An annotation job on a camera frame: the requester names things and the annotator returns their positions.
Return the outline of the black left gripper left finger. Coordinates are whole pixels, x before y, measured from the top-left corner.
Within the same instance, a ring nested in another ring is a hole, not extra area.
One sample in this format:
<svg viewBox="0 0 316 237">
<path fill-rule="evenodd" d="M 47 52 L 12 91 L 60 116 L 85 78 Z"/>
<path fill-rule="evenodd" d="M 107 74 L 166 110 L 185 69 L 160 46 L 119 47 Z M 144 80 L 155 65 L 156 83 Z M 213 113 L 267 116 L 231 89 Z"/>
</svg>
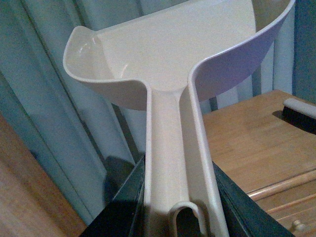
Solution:
<svg viewBox="0 0 316 237">
<path fill-rule="evenodd" d="M 142 237 L 145 156 L 136 163 L 111 202 L 82 232 L 82 237 Z"/>
</svg>

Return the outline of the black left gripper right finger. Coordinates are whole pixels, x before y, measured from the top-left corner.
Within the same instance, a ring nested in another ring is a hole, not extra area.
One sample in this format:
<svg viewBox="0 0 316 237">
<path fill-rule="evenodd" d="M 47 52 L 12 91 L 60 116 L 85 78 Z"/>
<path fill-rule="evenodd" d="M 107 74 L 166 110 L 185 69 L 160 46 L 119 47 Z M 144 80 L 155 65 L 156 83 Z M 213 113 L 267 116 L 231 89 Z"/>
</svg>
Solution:
<svg viewBox="0 0 316 237">
<path fill-rule="evenodd" d="M 231 237 L 292 237 L 289 230 L 266 213 L 218 165 L 214 173 Z"/>
</svg>

